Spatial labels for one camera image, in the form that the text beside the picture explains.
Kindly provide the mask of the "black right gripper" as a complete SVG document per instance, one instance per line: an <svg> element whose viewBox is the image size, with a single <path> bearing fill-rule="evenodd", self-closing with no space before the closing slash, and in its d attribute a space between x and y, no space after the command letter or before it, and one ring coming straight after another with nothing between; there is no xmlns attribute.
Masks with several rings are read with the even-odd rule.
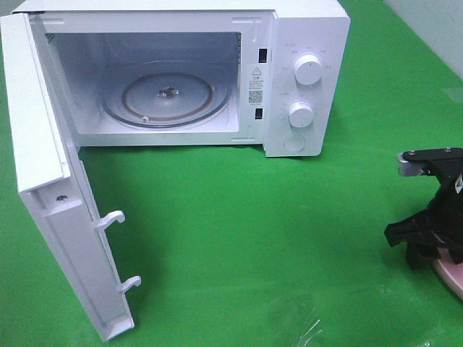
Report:
<svg viewBox="0 0 463 347"><path fill-rule="evenodd" d="M390 247L407 243L406 260L418 270L441 258L447 249L454 264L462 263L462 173L443 185L428 205L427 213L416 213L387 225L384 235Z"/></svg>

